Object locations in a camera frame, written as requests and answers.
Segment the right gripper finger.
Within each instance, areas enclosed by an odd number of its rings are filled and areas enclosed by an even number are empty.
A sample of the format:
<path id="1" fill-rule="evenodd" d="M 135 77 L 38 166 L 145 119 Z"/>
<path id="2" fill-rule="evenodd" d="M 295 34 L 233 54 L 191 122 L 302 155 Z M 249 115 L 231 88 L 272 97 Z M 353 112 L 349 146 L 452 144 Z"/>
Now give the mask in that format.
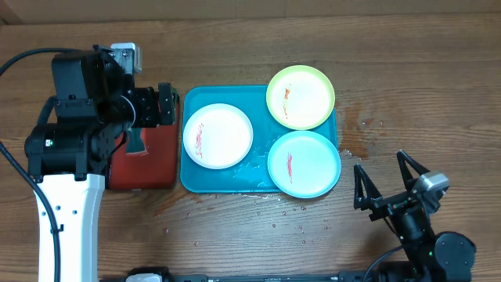
<path id="1" fill-rule="evenodd" d="M 382 199 L 382 195 L 360 164 L 354 165 L 353 172 L 355 180 L 354 209 L 371 209 L 374 202 Z"/>
<path id="2" fill-rule="evenodd" d="M 412 176 L 409 166 L 418 173 L 418 176 L 428 173 L 429 170 L 411 158 L 404 150 L 400 150 L 396 156 L 405 188 L 407 191 L 411 191 L 417 181 L 417 178 Z"/>

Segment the green and pink sponge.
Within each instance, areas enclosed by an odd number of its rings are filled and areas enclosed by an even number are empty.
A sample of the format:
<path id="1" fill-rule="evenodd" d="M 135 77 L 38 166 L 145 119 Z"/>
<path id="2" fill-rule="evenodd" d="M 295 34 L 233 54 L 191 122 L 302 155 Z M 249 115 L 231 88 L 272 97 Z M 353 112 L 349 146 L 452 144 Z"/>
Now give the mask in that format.
<path id="1" fill-rule="evenodd" d="M 142 139 L 141 128 L 130 128 L 127 131 L 126 154 L 145 154 L 146 147 Z"/>

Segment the white plate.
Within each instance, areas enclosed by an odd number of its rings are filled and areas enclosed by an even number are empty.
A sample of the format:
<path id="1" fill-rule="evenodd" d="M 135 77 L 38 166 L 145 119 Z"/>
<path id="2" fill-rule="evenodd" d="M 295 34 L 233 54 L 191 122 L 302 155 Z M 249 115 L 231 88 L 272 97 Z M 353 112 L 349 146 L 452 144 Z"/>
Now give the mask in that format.
<path id="1" fill-rule="evenodd" d="M 183 129 L 183 146 L 198 165 L 229 168 L 249 153 L 254 139 L 250 119 L 237 107 L 214 103 L 197 110 Z"/>

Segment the light blue plate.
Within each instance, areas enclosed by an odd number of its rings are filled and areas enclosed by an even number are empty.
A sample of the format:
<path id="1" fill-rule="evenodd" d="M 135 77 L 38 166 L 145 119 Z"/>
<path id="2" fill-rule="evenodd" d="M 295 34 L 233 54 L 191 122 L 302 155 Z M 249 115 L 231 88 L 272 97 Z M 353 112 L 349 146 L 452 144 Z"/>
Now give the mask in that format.
<path id="1" fill-rule="evenodd" d="M 272 145 L 267 168 L 273 183 L 301 199 L 320 197 L 341 177 L 341 158 L 326 137 L 313 131 L 293 131 Z"/>

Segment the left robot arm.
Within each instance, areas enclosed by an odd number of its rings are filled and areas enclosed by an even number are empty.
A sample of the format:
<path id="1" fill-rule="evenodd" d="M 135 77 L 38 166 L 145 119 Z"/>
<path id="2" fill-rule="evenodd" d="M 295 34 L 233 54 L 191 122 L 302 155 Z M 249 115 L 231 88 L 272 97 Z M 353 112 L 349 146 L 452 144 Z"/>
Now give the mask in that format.
<path id="1" fill-rule="evenodd" d="M 112 155 L 126 142 L 138 149 L 141 129 L 176 121 L 175 89 L 136 87 L 141 69 L 132 43 L 52 59 L 56 94 L 24 146 L 38 188 L 41 281 L 97 280 L 99 208 Z"/>

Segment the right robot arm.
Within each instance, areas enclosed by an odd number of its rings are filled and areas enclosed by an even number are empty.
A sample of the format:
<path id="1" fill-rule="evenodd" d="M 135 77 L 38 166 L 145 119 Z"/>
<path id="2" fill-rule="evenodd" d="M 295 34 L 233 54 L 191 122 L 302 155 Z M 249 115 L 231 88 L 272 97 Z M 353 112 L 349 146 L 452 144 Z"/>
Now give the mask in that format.
<path id="1" fill-rule="evenodd" d="M 448 177 L 431 171 L 405 151 L 397 153 L 405 191 L 385 198 L 360 164 L 353 167 L 354 208 L 383 219 L 400 245 L 377 258 L 363 281 L 470 281 L 476 246 L 457 232 L 435 233 L 431 215 L 441 207 Z"/>

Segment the black and red tray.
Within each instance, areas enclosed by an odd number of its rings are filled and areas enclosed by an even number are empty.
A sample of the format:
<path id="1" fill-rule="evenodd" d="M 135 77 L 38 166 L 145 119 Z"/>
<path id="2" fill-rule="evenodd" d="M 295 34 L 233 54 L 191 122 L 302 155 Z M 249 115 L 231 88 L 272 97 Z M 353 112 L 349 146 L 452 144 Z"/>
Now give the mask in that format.
<path id="1" fill-rule="evenodd" d="M 126 154 L 127 136 L 116 140 L 118 149 L 110 162 L 109 190 L 169 189 L 176 179 L 178 120 L 173 125 L 141 128 L 145 154 Z"/>

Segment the teal plastic tray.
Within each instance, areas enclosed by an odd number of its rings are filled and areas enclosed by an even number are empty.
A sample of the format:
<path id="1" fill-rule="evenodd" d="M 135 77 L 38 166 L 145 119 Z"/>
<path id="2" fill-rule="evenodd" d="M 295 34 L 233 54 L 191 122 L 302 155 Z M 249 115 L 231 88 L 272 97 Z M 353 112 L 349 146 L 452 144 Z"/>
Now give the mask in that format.
<path id="1" fill-rule="evenodd" d="M 267 168 L 269 151 L 275 141 L 293 130 L 281 125 L 267 108 L 266 86 L 225 85 L 192 89 L 184 100 L 183 129 L 197 110 L 214 103 L 229 104 L 242 110 L 254 131 L 249 153 L 237 164 L 223 169 L 209 169 L 195 163 L 184 147 L 180 177 L 184 187 L 194 193 L 275 193 L 282 192 L 271 180 Z M 311 130 L 330 140 L 337 148 L 334 116 Z"/>

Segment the green plate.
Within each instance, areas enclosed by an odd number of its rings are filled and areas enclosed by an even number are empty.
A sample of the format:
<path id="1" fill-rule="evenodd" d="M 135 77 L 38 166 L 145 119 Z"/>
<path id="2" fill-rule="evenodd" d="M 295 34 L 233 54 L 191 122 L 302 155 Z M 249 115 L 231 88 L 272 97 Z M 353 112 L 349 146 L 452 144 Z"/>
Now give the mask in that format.
<path id="1" fill-rule="evenodd" d="M 332 114 L 335 91 L 320 70 L 293 65 L 276 73 L 266 90 L 270 114 L 281 125 L 293 130 L 318 127 Z"/>

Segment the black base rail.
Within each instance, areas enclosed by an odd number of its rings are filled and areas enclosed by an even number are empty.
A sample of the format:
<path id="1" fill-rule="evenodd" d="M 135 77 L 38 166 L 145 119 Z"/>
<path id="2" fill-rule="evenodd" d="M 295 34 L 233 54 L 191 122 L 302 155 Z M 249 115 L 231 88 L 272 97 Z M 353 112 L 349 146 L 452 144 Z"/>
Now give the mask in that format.
<path id="1" fill-rule="evenodd" d="M 264 276 L 210 277 L 203 274 L 174 275 L 167 267 L 134 268 L 124 277 L 101 279 L 100 282 L 362 282 L 388 281 L 384 274 L 371 273 L 364 278 L 364 271 L 340 271 L 337 274 L 299 274 Z"/>

